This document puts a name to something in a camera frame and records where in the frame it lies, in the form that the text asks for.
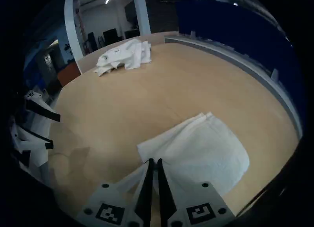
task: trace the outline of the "white towel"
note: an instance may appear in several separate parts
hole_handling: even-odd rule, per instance
[[[141,42],[135,38],[102,54],[98,58],[96,64],[98,68],[94,72],[101,76],[123,64],[125,69],[135,69],[139,68],[142,63],[150,62],[148,41]]]
[[[137,148],[143,162],[161,158],[191,182],[210,182],[220,195],[237,184],[250,164],[241,142],[212,113],[190,118]]]

